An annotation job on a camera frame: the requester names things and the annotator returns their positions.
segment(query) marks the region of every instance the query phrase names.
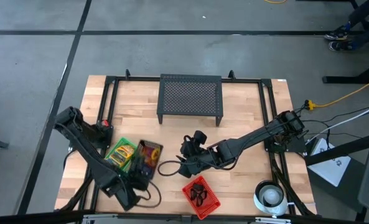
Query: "yellow cable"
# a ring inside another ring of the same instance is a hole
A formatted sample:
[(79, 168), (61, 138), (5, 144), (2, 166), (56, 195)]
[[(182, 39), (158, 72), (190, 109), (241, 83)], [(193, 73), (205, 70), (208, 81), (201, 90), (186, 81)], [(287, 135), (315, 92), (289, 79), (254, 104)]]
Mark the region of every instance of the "yellow cable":
[(269, 1), (269, 0), (264, 0), (265, 2), (271, 3), (271, 4), (281, 4), (286, 2), (286, 0), (280, 1), (280, 2), (276, 2), (276, 1)]
[(312, 107), (315, 107), (315, 108), (322, 108), (322, 107), (330, 106), (330, 105), (332, 105), (332, 104), (334, 104), (334, 103), (337, 103), (337, 102), (341, 101), (341, 100), (342, 100), (342, 99), (344, 99), (344, 98), (347, 98), (347, 97), (349, 97), (349, 96), (351, 96), (351, 95), (353, 95), (353, 94), (355, 94), (355, 93), (358, 93), (359, 91), (362, 91), (362, 90), (363, 90), (364, 88), (366, 88), (367, 86), (369, 86), (369, 83), (368, 83), (368, 84), (366, 84), (365, 86), (363, 86), (363, 87), (359, 88), (358, 90), (356, 90), (356, 91), (354, 91), (354, 92), (351, 92), (351, 93), (347, 94), (346, 96), (343, 96), (343, 97), (341, 97), (341, 98), (339, 98), (339, 99), (337, 99), (337, 100), (335, 100), (335, 101), (332, 101), (332, 102), (327, 103), (327, 104), (324, 104), (324, 105), (317, 105), (317, 104), (313, 103)]

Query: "white device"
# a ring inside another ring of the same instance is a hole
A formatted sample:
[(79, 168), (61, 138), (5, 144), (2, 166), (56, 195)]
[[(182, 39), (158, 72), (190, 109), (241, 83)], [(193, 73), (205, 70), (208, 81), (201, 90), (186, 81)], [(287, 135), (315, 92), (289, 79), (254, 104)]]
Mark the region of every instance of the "white device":
[[(333, 149), (335, 146), (329, 143), (329, 147)], [(318, 143), (315, 145), (311, 156), (316, 155), (320, 152), (324, 152), (326, 150), (328, 150), (327, 141), (323, 138), (320, 138)], [(338, 187), (340, 180), (342, 180), (343, 174), (345, 173), (349, 163), (350, 157), (342, 156), (308, 166), (307, 168), (313, 170), (313, 172), (324, 178), (333, 186)]]
[(253, 201), (256, 208), (271, 215), (284, 215), (288, 208), (283, 189), (270, 180), (262, 181), (256, 186)]

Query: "white cable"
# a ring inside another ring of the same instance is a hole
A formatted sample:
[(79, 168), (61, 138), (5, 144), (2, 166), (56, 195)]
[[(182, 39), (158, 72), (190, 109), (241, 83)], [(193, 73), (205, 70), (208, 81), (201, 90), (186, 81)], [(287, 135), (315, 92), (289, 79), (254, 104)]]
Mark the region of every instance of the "white cable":
[[(294, 202), (288, 202), (288, 205), (295, 205)], [(304, 205), (308, 206), (308, 205), (315, 205), (315, 202), (313, 203), (304, 203)]]
[(359, 117), (361, 117), (361, 116), (365, 115), (365, 114), (366, 114), (366, 113), (368, 113), (368, 112), (369, 112), (369, 110), (364, 111), (364, 112), (360, 113), (359, 115), (356, 115), (356, 116), (354, 116), (354, 117), (352, 117), (352, 118), (350, 118), (350, 119), (347, 119), (346, 121), (342, 121), (342, 122), (337, 123), (337, 124), (335, 124), (335, 125), (333, 125), (333, 126), (331, 126), (331, 127), (329, 127), (329, 128), (325, 128), (325, 129), (324, 129), (324, 130), (322, 130), (320, 133), (316, 134), (313, 138), (310, 138), (309, 140), (307, 140), (306, 144), (308, 144), (309, 142), (311, 142), (313, 139), (315, 139), (315, 138), (316, 138), (317, 136), (319, 136), (320, 134), (322, 134), (322, 133), (324, 133), (324, 132), (328, 131), (329, 129), (334, 128), (334, 127), (336, 127), (336, 126), (339, 126), (339, 125), (341, 125), (341, 124), (344, 124), (344, 123), (346, 123), (346, 122), (349, 122), (349, 121), (351, 121), (351, 120), (354, 120), (354, 119), (356, 119), (356, 118), (359, 118)]

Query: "mesh shelf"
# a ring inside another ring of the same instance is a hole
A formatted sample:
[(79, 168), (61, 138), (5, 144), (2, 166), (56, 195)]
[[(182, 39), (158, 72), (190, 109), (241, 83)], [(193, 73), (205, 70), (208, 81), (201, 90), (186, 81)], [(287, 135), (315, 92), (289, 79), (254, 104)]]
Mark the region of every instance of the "mesh shelf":
[(222, 78), (161, 75), (157, 114), (223, 116)]

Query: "black floor line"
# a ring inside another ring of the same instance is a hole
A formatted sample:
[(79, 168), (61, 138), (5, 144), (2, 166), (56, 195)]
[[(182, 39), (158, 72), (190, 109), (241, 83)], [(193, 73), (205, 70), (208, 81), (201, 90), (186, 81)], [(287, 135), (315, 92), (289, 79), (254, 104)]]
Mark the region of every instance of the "black floor line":
[[(331, 30), (0, 30), (0, 35), (324, 35)], [(350, 31), (350, 35), (364, 31)]]
[[(81, 32), (83, 30), (83, 26), (85, 25), (85, 21), (89, 12), (91, 0), (86, 0), (85, 8), (83, 9), (83, 14), (79, 22), (79, 26), (77, 32)], [(60, 107), (61, 99), (64, 93), (65, 86), (67, 85), (68, 77), (71, 71), (73, 59), (75, 58), (75, 54), (77, 52), (79, 46), (79, 40), (81, 35), (75, 35), (73, 39), (70, 53), (68, 55), (67, 63), (65, 65), (65, 69), (63, 71), (60, 83), (58, 85), (56, 94), (54, 96), (53, 104), (50, 109), (50, 113), (47, 116), (45, 126), (42, 130), (42, 134), (40, 135), (40, 139), (38, 145), (35, 150), (35, 161), (33, 161), (33, 166), (31, 167), (29, 176), (27, 176), (26, 181), (24, 182), (24, 189), (22, 193), (21, 200), (18, 205), (17, 214), (23, 215), (27, 213), (28, 206), (30, 204), (30, 199), (32, 197), (32, 193), (35, 189), (36, 181), (39, 175), (40, 168), (42, 167), (42, 162), (46, 153), (47, 145), (49, 144), (50, 136), (53, 131), (53, 126), (55, 122), (55, 116), (57, 115), (58, 108)]]

